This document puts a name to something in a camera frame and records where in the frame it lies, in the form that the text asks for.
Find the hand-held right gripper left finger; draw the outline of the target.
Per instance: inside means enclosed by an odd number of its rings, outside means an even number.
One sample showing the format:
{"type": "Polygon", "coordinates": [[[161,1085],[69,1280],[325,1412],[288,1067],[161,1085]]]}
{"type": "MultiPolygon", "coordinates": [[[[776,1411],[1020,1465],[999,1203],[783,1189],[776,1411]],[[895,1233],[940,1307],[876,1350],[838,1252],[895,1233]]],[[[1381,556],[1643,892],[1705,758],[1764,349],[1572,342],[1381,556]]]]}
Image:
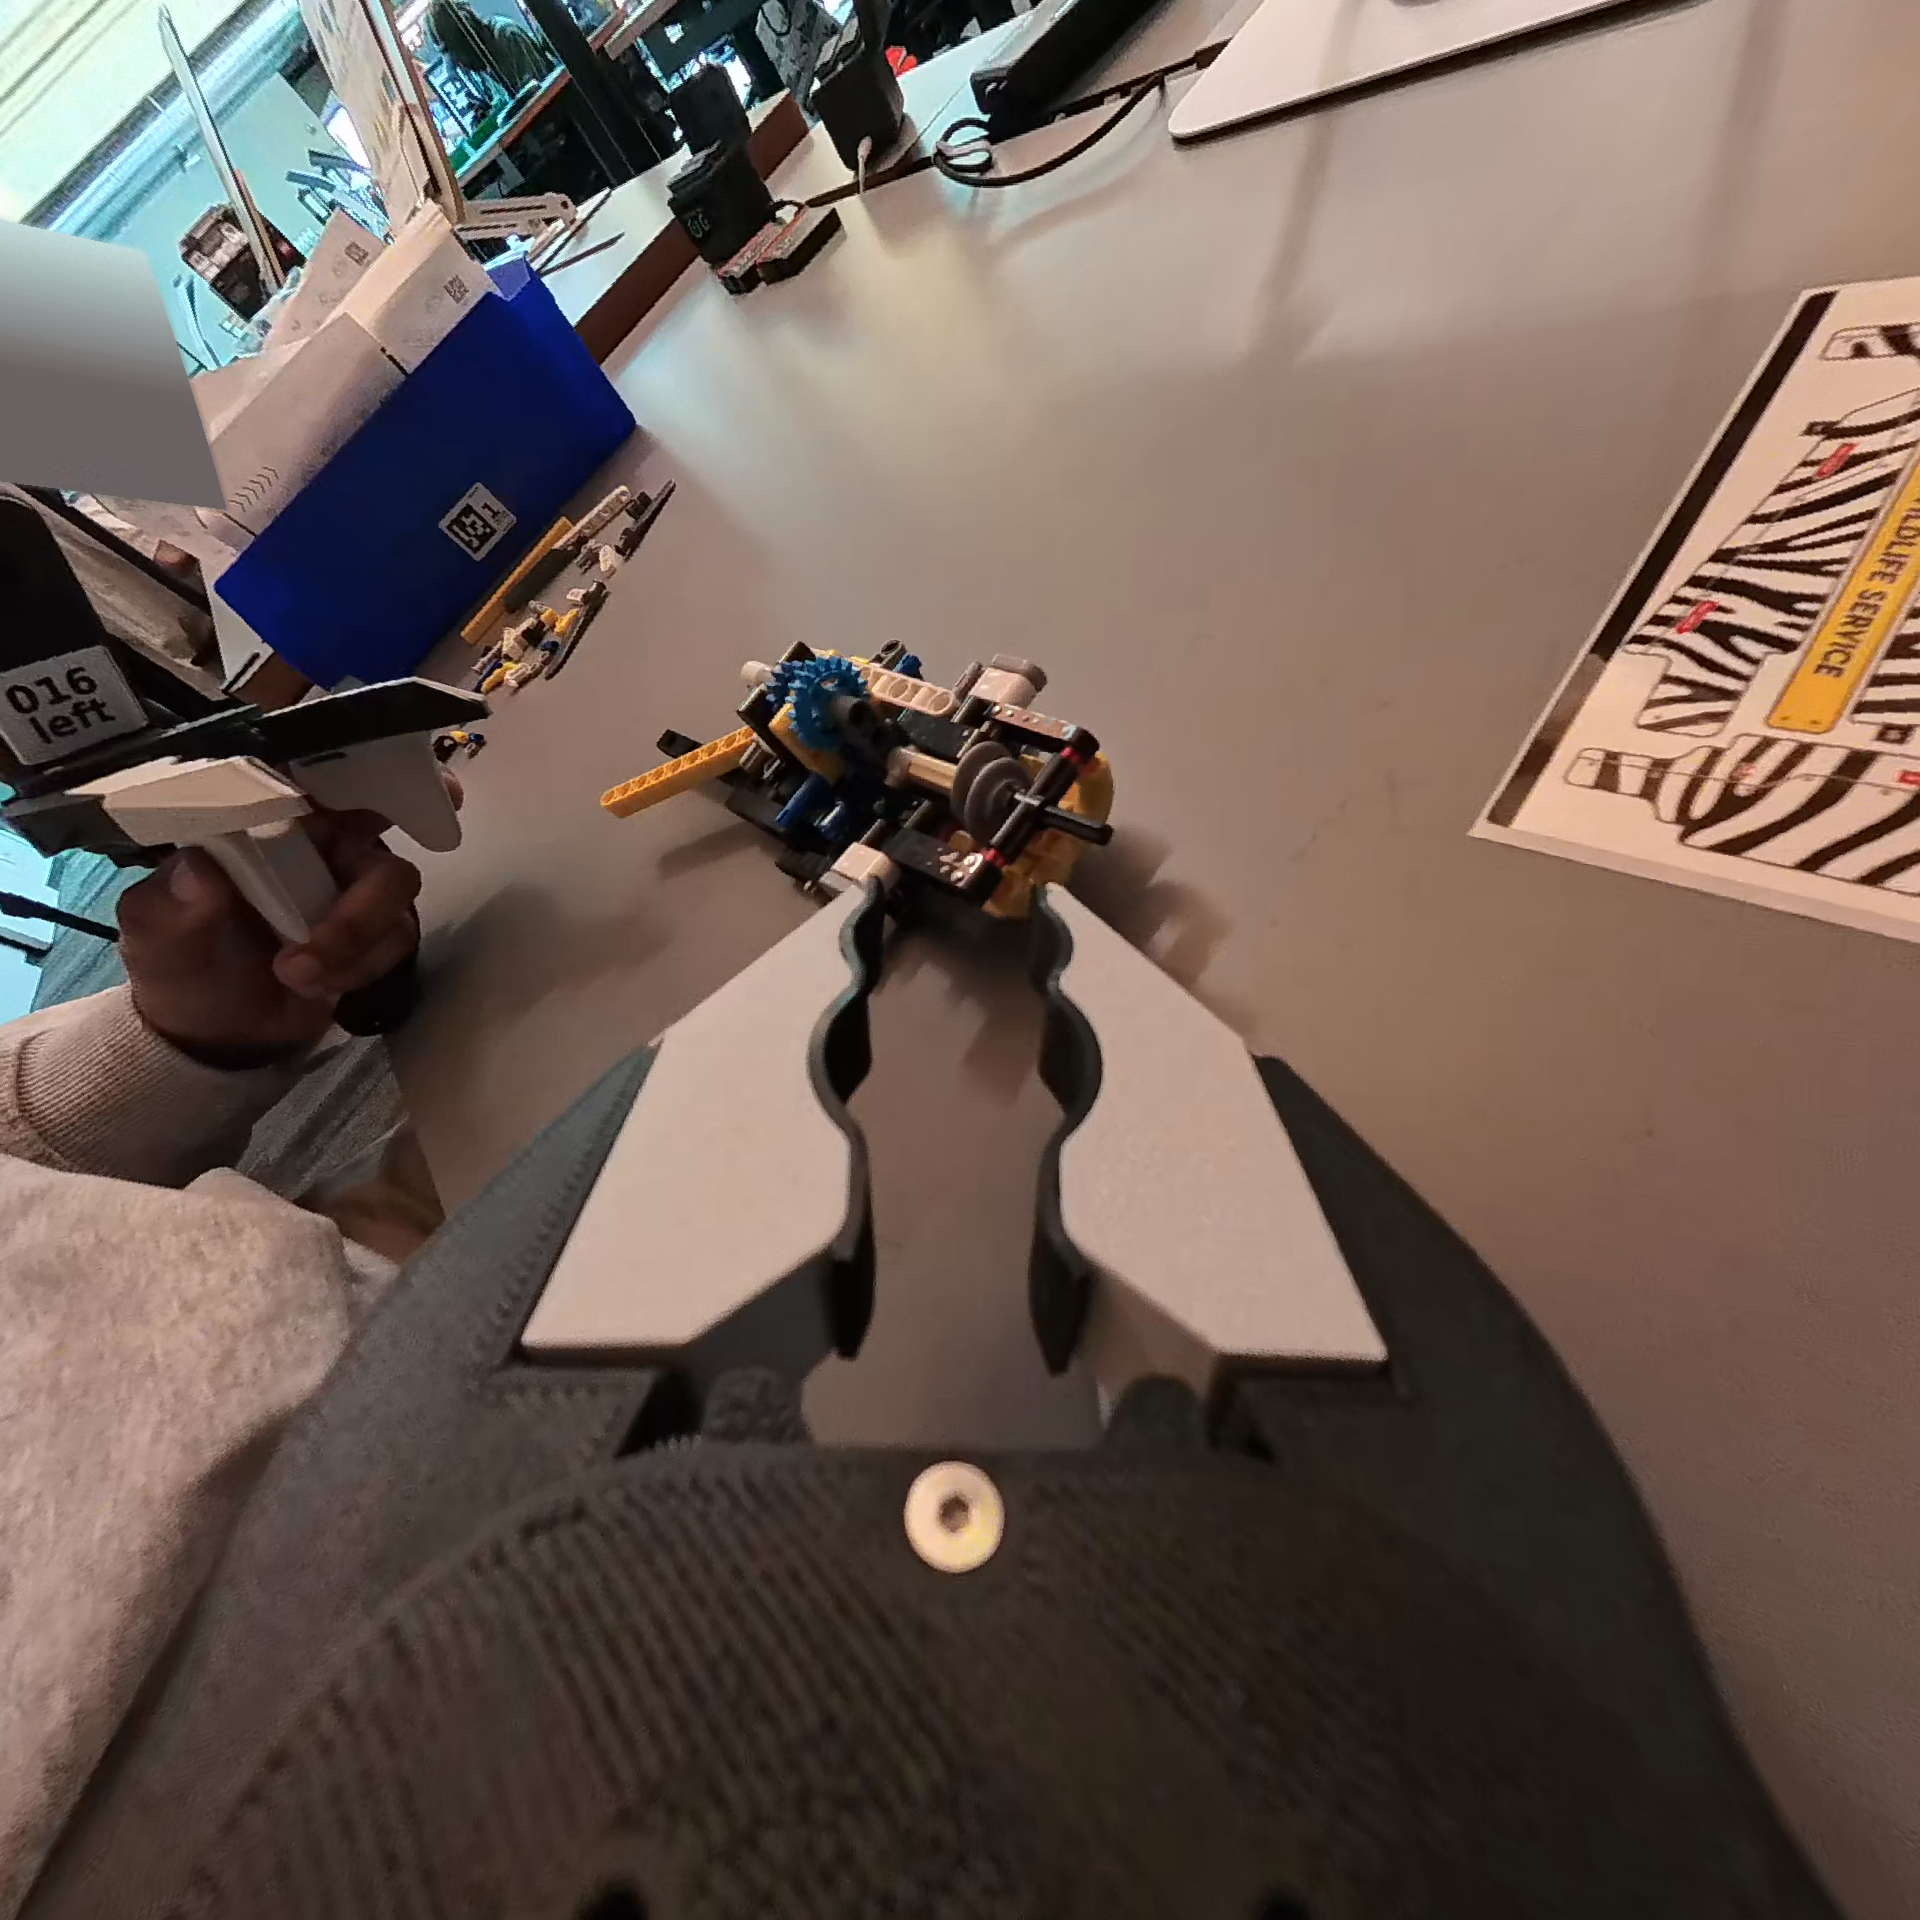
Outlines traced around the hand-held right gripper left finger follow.
{"type": "Polygon", "coordinates": [[[668,1026],[520,1333],[531,1363],[640,1363],[707,1394],[806,1381],[873,1323],[870,1155],[883,890],[845,884],[668,1026]]]}

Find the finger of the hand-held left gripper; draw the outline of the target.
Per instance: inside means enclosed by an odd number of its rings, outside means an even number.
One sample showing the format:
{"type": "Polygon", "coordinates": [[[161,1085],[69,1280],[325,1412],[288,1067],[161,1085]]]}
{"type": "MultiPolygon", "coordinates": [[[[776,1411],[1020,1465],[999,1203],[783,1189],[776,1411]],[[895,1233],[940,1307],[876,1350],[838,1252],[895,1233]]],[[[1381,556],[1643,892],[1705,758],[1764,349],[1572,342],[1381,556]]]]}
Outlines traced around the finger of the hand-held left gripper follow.
{"type": "Polygon", "coordinates": [[[260,709],[229,705],[160,729],[151,752],[179,758],[257,758],[292,765],[400,737],[439,737],[489,717],[489,701],[432,680],[393,680],[260,709]]]}
{"type": "Polygon", "coordinates": [[[427,737],[389,737],[289,769],[256,756],[152,758],[97,779],[97,805],[141,849],[201,845],[316,811],[371,814],[425,853],[464,841],[461,811],[427,737]]]}

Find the blue plastic bin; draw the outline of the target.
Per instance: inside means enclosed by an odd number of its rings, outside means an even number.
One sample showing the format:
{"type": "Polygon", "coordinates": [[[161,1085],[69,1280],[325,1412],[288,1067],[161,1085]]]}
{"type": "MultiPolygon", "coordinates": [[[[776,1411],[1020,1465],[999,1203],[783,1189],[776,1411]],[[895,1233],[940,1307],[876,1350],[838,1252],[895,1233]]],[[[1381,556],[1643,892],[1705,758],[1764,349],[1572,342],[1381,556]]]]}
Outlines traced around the blue plastic bin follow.
{"type": "Polygon", "coordinates": [[[313,689],[403,680],[633,429],[544,278],[512,265],[215,592],[313,689]]]}

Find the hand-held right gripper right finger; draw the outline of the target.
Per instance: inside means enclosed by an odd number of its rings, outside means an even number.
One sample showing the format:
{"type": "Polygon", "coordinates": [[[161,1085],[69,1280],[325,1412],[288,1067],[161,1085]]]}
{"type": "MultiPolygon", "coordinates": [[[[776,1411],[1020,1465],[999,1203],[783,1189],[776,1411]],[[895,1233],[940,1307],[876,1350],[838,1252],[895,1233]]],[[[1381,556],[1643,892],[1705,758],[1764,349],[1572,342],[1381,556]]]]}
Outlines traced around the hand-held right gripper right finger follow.
{"type": "Polygon", "coordinates": [[[1043,1363],[1113,1405],[1166,1378],[1371,1378],[1384,1338],[1240,1035],[1060,884],[1035,899],[1043,1148],[1027,1302],[1043,1363]]]}

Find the zebra striped sticker sheet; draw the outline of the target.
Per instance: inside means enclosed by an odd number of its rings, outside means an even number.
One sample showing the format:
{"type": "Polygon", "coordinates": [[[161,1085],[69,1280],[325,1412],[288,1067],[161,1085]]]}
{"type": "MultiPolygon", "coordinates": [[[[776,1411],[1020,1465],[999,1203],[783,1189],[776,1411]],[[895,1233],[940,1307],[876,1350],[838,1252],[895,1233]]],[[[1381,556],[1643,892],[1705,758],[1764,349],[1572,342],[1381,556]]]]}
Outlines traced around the zebra striped sticker sheet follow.
{"type": "Polygon", "coordinates": [[[1917,940],[1917,276],[1791,305],[1471,835],[1917,940]]]}

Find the person's left hand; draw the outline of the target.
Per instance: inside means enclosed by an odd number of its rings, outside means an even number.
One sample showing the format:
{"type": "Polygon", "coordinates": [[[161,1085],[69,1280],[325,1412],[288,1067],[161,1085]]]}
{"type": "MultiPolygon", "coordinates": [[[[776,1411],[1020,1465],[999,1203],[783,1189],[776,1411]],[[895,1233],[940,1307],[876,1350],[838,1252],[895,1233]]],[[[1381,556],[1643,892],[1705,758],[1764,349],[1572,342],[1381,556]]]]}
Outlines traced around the person's left hand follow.
{"type": "Polygon", "coordinates": [[[419,949],[420,870],[371,819],[320,829],[339,899],[299,941],[247,902],[204,850],[179,850],[117,906],[118,958],[144,1026],[212,1065],[279,1061],[318,1045],[344,997],[419,949]]]}

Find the pile of loose lego pieces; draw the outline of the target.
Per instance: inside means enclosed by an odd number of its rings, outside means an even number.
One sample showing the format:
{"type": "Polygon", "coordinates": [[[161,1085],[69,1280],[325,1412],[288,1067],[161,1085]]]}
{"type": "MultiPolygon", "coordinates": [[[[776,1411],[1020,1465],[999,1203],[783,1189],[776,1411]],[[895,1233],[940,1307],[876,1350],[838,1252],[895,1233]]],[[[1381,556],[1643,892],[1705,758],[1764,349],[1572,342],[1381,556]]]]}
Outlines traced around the pile of loose lego pieces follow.
{"type": "Polygon", "coordinates": [[[675,491],[671,480],[654,494],[615,488],[583,516],[552,522],[464,626],[473,649],[470,692],[512,697],[556,680],[675,491]]]}

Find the wooden board stand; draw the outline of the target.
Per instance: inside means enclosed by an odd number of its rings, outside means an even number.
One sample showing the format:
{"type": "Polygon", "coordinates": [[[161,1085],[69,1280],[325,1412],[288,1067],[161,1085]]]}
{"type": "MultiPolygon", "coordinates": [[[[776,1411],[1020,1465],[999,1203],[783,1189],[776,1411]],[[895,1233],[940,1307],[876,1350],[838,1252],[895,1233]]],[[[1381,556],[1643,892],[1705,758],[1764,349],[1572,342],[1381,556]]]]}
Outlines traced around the wooden board stand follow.
{"type": "Polygon", "coordinates": [[[387,3],[299,3],[332,94],[367,150],[391,229],[436,210],[464,243],[551,250],[583,212],[564,195],[469,200],[427,107],[425,75],[387,3]]]}

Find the cardboard box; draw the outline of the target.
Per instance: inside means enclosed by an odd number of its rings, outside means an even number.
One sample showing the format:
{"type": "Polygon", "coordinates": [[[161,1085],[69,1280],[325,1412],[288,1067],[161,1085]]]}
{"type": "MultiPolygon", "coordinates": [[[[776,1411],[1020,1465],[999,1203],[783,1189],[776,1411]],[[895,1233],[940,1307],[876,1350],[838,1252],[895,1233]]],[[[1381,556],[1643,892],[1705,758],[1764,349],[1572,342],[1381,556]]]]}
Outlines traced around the cardboard box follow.
{"type": "Polygon", "coordinates": [[[413,372],[495,293],[487,268],[435,202],[419,206],[387,243],[339,210],[302,276],[302,294],[310,298],[308,332],[348,321],[403,372],[413,372]]]}

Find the black cube charger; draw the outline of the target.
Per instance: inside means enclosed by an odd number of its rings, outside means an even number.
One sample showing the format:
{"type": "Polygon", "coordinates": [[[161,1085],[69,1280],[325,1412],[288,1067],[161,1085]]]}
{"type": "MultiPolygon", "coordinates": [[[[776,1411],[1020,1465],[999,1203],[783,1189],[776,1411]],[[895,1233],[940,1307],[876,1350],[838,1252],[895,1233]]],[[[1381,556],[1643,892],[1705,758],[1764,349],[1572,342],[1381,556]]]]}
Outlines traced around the black cube charger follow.
{"type": "Polygon", "coordinates": [[[687,155],[664,186],[664,204],[697,259],[715,272],[776,222],[774,196],[743,140],[687,155]]]}

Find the person's left forearm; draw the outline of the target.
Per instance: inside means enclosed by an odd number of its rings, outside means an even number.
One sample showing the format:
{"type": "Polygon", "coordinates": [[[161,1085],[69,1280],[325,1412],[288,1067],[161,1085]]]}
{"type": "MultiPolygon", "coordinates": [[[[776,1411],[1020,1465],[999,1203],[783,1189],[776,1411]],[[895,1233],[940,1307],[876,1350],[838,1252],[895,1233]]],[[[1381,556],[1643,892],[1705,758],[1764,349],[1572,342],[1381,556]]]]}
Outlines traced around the person's left forearm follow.
{"type": "Polygon", "coordinates": [[[188,1050],[113,987],[4,1025],[4,1268],[397,1262],[441,1222],[379,1045],[188,1050]]]}

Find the black power adapter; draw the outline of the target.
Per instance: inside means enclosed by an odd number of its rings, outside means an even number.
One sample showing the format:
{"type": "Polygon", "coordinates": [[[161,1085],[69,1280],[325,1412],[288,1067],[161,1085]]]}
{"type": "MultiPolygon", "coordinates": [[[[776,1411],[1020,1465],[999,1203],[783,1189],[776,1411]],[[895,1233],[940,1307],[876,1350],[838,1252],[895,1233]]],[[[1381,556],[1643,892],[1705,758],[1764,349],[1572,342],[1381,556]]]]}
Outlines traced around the black power adapter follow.
{"type": "Polygon", "coordinates": [[[1158,3],[1057,3],[1023,17],[1023,26],[971,75],[976,112],[989,129],[1032,129],[1047,110],[1097,66],[1158,3]]]}

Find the lego technic model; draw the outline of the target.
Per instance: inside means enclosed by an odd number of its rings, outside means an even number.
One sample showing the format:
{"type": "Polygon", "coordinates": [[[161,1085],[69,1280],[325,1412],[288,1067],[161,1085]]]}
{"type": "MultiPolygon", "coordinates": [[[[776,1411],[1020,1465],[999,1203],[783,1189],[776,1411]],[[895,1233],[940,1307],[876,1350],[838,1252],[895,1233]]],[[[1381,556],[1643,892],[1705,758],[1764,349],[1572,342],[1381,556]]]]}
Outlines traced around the lego technic model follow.
{"type": "Polygon", "coordinates": [[[619,821],[712,794],[776,845],[799,890],[873,881],[1020,922],[1113,838],[1113,769],[1095,733],[1043,714],[1043,665],[971,664],[926,680],[892,642],[876,657],[790,648],[741,665],[732,732],[664,732],[661,762],[607,788],[619,821]]]}

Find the small black and red device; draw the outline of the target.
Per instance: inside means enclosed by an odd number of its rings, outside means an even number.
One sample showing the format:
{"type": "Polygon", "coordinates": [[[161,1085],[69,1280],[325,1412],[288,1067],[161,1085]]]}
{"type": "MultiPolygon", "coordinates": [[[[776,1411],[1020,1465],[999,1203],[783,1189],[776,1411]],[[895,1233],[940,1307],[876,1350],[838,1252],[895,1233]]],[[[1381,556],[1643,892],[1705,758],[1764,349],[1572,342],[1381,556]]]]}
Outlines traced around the small black and red device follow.
{"type": "Polygon", "coordinates": [[[743,298],[766,283],[782,283],[799,276],[844,232],[837,206],[789,209],[761,227],[753,238],[734,251],[715,276],[732,298],[743,298]]]}

